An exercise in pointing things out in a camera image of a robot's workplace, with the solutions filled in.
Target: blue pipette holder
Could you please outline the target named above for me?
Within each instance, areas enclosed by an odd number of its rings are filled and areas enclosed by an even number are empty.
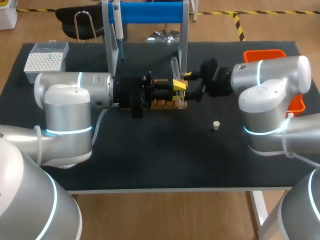
[[[180,24],[178,45],[180,73],[187,73],[189,34],[189,1],[182,2],[121,2],[123,24]],[[119,49],[113,24],[115,23],[112,2],[102,1],[104,41],[108,72],[115,76]]]

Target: black and yellow tape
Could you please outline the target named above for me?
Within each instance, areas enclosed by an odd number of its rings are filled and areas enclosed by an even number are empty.
[[[55,9],[23,9],[17,8],[17,12],[55,12]]]
[[[234,19],[234,23],[235,23],[235,26],[236,26],[236,30],[238,31],[238,35],[239,35],[240,41],[241,42],[246,41],[245,35],[244,35],[244,31],[242,30],[242,27],[240,25],[239,14],[235,14],[234,13],[233,14],[233,19]]]
[[[233,15],[233,14],[320,14],[320,11],[200,11],[198,15]]]
[[[55,12],[56,9],[24,9],[17,8],[17,12]],[[320,11],[201,11],[198,15],[233,15],[233,14],[320,14]]]

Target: white container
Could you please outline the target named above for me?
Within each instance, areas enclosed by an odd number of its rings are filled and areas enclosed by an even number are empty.
[[[61,73],[66,71],[65,57],[69,50],[67,42],[38,42],[32,48],[24,72],[31,84],[40,73]]]
[[[5,6],[0,6],[0,30],[14,29],[17,23],[17,0],[9,0]]]

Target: test tube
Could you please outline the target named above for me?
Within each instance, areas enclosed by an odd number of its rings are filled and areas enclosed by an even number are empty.
[[[178,59],[175,56],[171,58],[171,67],[172,67],[173,79],[181,82],[179,63],[178,63]],[[183,90],[176,91],[176,102],[179,109],[186,108],[185,92]]]

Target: orange container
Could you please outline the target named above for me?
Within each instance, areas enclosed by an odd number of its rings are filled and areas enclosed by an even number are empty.
[[[260,60],[285,58],[286,54],[280,49],[267,49],[267,50],[248,50],[243,54],[244,61],[246,63],[256,62]],[[297,116],[303,113],[306,109],[302,94],[294,97],[289,105],[289,109],[286,112],[287,116],[289,113],[293,113],[293,116]]]

